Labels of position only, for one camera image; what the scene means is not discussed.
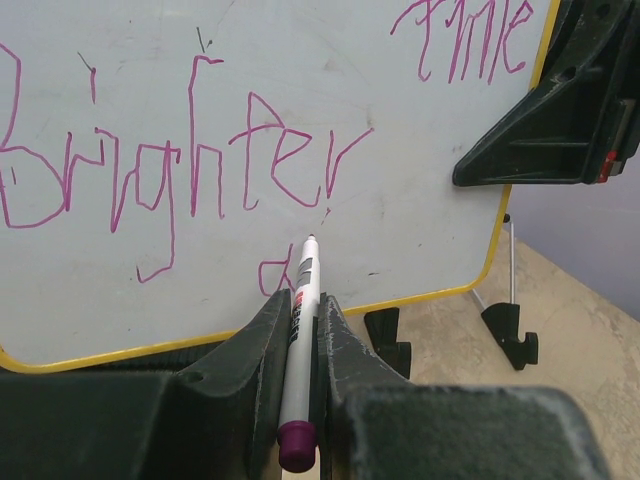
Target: handwritten word time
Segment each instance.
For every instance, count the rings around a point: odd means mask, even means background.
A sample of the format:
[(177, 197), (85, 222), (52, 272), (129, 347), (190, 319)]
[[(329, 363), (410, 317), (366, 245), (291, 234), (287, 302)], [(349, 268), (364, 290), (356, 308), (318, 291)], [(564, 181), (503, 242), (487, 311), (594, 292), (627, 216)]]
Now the handwritten word time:
[[(108, 228), (111, 233), (116, 233), (120, 225), (120, 219), (122, 217), (123, 208), (127, 198), (128, 204), (135, 205), (143, 208), (149, 212), (159, 211), (160, 204), (164, 201), (167, 205), (166, 213), (168, 218), (168, 244), (169, 251), (164, 266), (155, 268), (149, 271), (143, 271), (140, 266), (136, 266), (136, 277), (138, 282), (145, 283), (153, 278), (157, 277), (163, 272), (170, 270), (174, 266), (176, 256), (176, 214), (175, 214), (175, 202), (174, 202), (174, 179), (173, 172), (176, 165), (179, 165), (182, 158), (188, 156), (190, 167), (189, 186), (190, 189), (190, 208), (189, 213), (191, 217), (197, 215), (198, 209), (198, 189), (200, 183), (200, 164), (201, 157), (205, 155), (213, 155), (215, 159), (215, 166), (217, 168), (217, 214), (220, 220), (225, 218), (224, 213), (224, 185), (225, 185), (225, 150), (222, 146), (213, 146), (197, 141), (197, 122), (195, 115), (196, 95), (194, 93), (194, 86), (198, 72), (202, 68), (222, 68), (224, 61), (222, 59), (212, 59), (205, 55), (196, 55), (193, 57), (191, 65), (191, 75), (186, 87), (186, 99), (188, 101), (189, 111), (189, 145), (187, 147), (187, 153), (183, 155), (183, 148), (176, 147), (173, 143), (167, 139), (161, 144), (149, 144), (139, 143), (137, 145), (137, 153), (135, 156), (135, 163), (131, 170), (121, 171), (121, 141), (118, 135), (106, 129), (95, 127), (93, 128), (93, 134), (95, 135), (97, 145), (99, 146), (99, 158), (89, 158), (80, 153), (77, 153), (74, 149), (74, 135), (72, 132), (68, 132), (66, 135), (66, 142), (63, 156), (63, 164), (61, 171), (56, 169), (54, 162), (50, 161), (45, 155), (38, 153), (35, 149), (26, 145), (15, 145), (11, 143), (11, 137), (16, 124), (20, 109), (20, 90), (22, 83), (22, 60), (7, 46), (0, 43), (0, 53), (8, 55), (15, 64), (15, 79), (14, 79), (14, 91), (13, 102), (10, 108), (9, 121), (7, 123), (7, 130), (0, 140), (0, 161), (5, 160), (10, 163), (10, 169), (4, 171), (0, 169), (0, 205), (2, 207), (2, 215), (4, 224), (10, 229), (35, 229), (42, 227), (43, 225), (52, 222), (54, 219), (69, 212), (72, 209), (73, 200), (73, 178), (76, 168), (80, 165), (90, 166), (93, 168), (102, 168), (105, 174), (109, 176), (111, 181), (111, 214), (109, 217)], [(96, 103), (96, 96), (92, 94), (92, 103), (99, 106), (99, 102)], [(255, 117), (258, 114), (254, 113), (254, 110), (258, 108), (261, 110), (260, 114), (266, 110), (269, 113), (270, 119), (267, 121), (258, 122)], [(245, 211), (254, 210), (259, 203), (259, 199), (249, 200), (251, 196), (251, 164), (252, 148), (251, 142), (254, 134), (262, 130), (279, 132), (279, 140), (273, 152), (273, 156), (270, 159), (271, 169), (270, 177), (273, 183), (292, 201), (305, 208), (315, 208), (318, 206), (322, 186), (319, 185), (314, 190), (313, 195), (310, 198), (306, 198), (300, 192), (294, 192), (290, 185), (286, 185), (285, 182), (278, 176), (278, 167), (285, 161), (294, 158), (300, 154), (309, 144), (314, 142), (323, 142), (326, 145), (326, 165), (325, 165), (325, 178), (324, 178), (324, 191), (326, 198), (330, 199), (334, 187), (336, 184), (336, 177), (338, 176), (339, 167), (341, 162), (344, 161), (346, 155), (356, 147), (361, 141), (373, 133), (374, 129), (369, 128), (363, 131), (360, 135), (355, 136), (350, 140), (341, 139), (340, 144), (346, 145), (341, 150), (336, 148), (336, 133), (334, 130), (329, 130), (328, 135), (324, 139), (314, 139), (311, 134), (290, 128), (286, 125), (282, 116), (277, 113), (276, 109), (267, 102), (258, 93), (249, 91), (247, 94), (246, 103), (246, 123), (243, 130), (234, 135), (226, 142), (225, 148), (232, 148), (236, 143), (244, 144), (244, 194), (242, 199), (242, 208)], [(290, 145), (294, 140), (297, 146), (295, 148), (286, 149), (284, 147), (285, 140), (289, 137), (287, 145)], [(143, 159), (148, 159), (149, 155), (155, 155), (159, 161), (157, 161), (157, 167), (155, 174), (161, 173), (159, 186), (153, 189), (149, 197), (145, 196), (145, 189), (141, 187), (143, 183), (144, 172), (149, 172), (150, 169), (142, 168)], [(16, 158), (22, 157), (22, 162), (25, 157), (30, 157), (32, 161), (35, 161), (39, 165), (38, 176), (34, 179), (33, 174), (24, 175), (21, 177), (19, 164), (16, 162)], [(29, 186), (30, 182), (36, 182), (38, 185), (52, 185), (53, 191), (58, 192), (57, 199), (50, 202), (48, 198), (30, 198), (21, 193), (21, 186)], [(32, 207), (35, 203), (40, 202), (39, 208), (41, 209), (40, 217), (36, 219), (24, 220), (20, 219), (20, 215), (24, 214), (26, 206)], [(260, 291), (268, 295), (263, 285), (262, 270), (266, 265), (272, 265), (280, 263), (288, 265), (288, 260), (285, 262), (271, 262), (264, 261), (260, 263), (257, 268), (258, 284)], [(286, 274), (283, 274), (280, 286), (287, 281)]]
[[(507, 44), (509, 37), (513, 31), (519, 26), (526, 23), (534, 13), (533, 7), (528, 0), (522, 1), (518, 8), (511, 8), (511, 0), (488, 0), (481, 8), (474, 9), (469, 12), (468, 0), (417, 0), (407, 7), (402, 14), (396, 19), (390, 35), (396, 34), (398, 28), (406, 23), (407, 17), (410, 14), (416, 14), (417, 18), (414, 20), (416, 26), (424, 29), (424, 41), (422, 44), (422, 51), (420, 52), (420, 59), (418, 61), (418, 78), (422, 82), (426, 82), (431, 77), (431, 71), (428, 69), (427, 53), (431, 43), (431, 31), (436, 25), (436, 21), (444, 22), (444, 26), (448, 28), (456, 29), (456, 41), (453, 47), (453, 53), (451, 58), (451, 66), (449, 68), (449, 83), (452, 83), (458, 64), (461, 61), (460, 53), (464, 49), (464, 63), (462, 66), (462, 72), (460, 74), (460, 80), (464, 80), (467, 69), (469, 67), (469, 61), (471, 58), (471, 42), (473, 39), (474, 28), (476, 22), (478, 22), (478, 32), (482, 35), (482, 50), (480, 57), (480, 68), (478, 71), (478, 78), (484, 78), (486, 73), (487, 61), (489, 59), (489, 50), (491, 42), (494, 36), (494, 24), (500, 25), (500, 31), (495, 52), (493, 53), (493, 59), (491, 61), (491, 68), (489, 69), (489, 75), (487, 83), (491, 85), (493, 77), (498, 64), (498, 58), (502, 57), (504, 68), (509, 74), (519, 72), (526, 66), (526, 62), (519, 62), (516, 66), (512, 66), (509, 61), (509, 54), (507, 51)], [(502, 10), (502, 19), (496, 15), (498, 4), (504, 5)]]

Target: white marker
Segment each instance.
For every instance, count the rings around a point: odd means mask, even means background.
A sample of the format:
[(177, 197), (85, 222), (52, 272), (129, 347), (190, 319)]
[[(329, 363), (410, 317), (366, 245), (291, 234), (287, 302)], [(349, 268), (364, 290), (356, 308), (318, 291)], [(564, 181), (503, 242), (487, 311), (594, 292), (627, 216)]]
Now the white marker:
[(280, 466), (292, 473), (311, 469), (316, 462), (316, 428), (309, 418), (314, 317), (320, 305), (320, 262), (316, 237), (302, 246), (296, 293), (291, 312), (289, 353), (280, 405), (278, 443)]

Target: gray wall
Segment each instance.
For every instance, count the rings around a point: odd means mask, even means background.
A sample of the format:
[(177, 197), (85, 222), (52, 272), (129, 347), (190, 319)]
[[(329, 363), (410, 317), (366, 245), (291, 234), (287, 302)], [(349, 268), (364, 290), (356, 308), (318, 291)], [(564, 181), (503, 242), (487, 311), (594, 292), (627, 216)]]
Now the gray wall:
[(516, 236), (640, 320), (640, 156), (601, 185), (515, 186)]

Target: yellow border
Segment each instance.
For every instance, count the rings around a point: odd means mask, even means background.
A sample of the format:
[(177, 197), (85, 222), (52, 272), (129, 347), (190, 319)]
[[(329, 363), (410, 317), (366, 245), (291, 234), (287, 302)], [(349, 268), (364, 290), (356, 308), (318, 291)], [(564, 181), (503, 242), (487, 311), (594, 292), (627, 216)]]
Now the yellow border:
[[(547, 14), (547, 22), (542, 32), (542, 38), (540, 39), (540, 47), (538, 49), (538, 55), (536, 57), (536, 63), (534, 66), (534, 73), (531, 79), (530, 88), (535, 87), (540, 81), (540, 75), (542, 74), (542, 66), (544, 65), (544, 59), (546, 52), (549, 48), (549, 42), (551, 41), (551, 33), (553, 32), (553, 25), (555, 23), (556, 15), (558, 13), (558, 7), (560, 0), (551, 0), (549, 5), (549, 12)], [(493, 233), (491, 236), (491, 242), (489, 243), (489, 251), (487, 253), (487, 259), (478, 278), (471, 282), (469, 285), (465, 285), (457, 288), (450, 288), (448, 290), (440, 290), (437, 292), (425, 293), (422, 295), (414, 295), (412, 297), (401, 298), (398, 300), (391, 300), (388, 302), (375, 303), (371, 305), (365, 305), (362, 307), (349, 308), (344, 311), (345, 315), (353, 315), (357, 313), (364, 313), (372, 310), (379, 310), (381, 308), (397, 307), (400, 305), (407, 305), (409, 303), (420, 302), (423, 300), (430, 300), (434, 298), (441, 298), (449, 295), (456, 295), (458, 293), (464, 293), (476, 285), (478, 285), (489, 273), (489, 268), (493, 263), (493, 257), (496, 253), (498, 246), (498, 238), (500, 237), (500, 228), (502, 227), (502, 219), (507, 211), (507, 204), (509, 203), (509, 195), (511, 193), (511, 186), (505, 186), (502, 192), (502, 199), (500, 200), (500, 207), (498, 208), (498, 215), (496, 216), (496, 223), (493, 227)], [(64, 370), (72, 370), (75, 368), (90, 367), (92, 365), (99, 365), (106, 362), (115, 362), (118, 360), (124, 360), (127, 358), (140, 357), (143, 355), (150, 355), (153, 353), (167, 352), (170, 350), (176, 350), (178, 348), (192, 347), (195, 345), (202, 345), (204, 343), (221, 342), (231, 337), (235, 331), (215, 333), (213, 335), (206, 335), (204, 337), (189, 338), (184, 340), (177, 340), (173, 342), (157, 343), (155, 345), (149, 345), (145, 347), (129, 348), (126, 350), (119, 350), (116, 352), (103, 353), (100, 355), (93, 355), (91, 357), (78, 358), (74, 360), (65, 360), (62, 362), (48, 363), (46, 365), (27, 365), (26, 363), (19, 362), (5, 352), (0, 347), (0, 366), (13, 370), (19, 373), (52, 373), (61, 372)]]

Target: marker cap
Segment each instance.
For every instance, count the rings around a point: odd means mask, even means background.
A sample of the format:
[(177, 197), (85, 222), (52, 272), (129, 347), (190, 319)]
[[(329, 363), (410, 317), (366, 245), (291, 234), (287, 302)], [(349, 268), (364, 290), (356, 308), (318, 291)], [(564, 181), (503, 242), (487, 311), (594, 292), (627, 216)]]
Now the marker cap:
[(316, 427), (303, 421), (287, 422), (278, 429), (280, 466), (291, 473), (303, 473), (316, 463)]

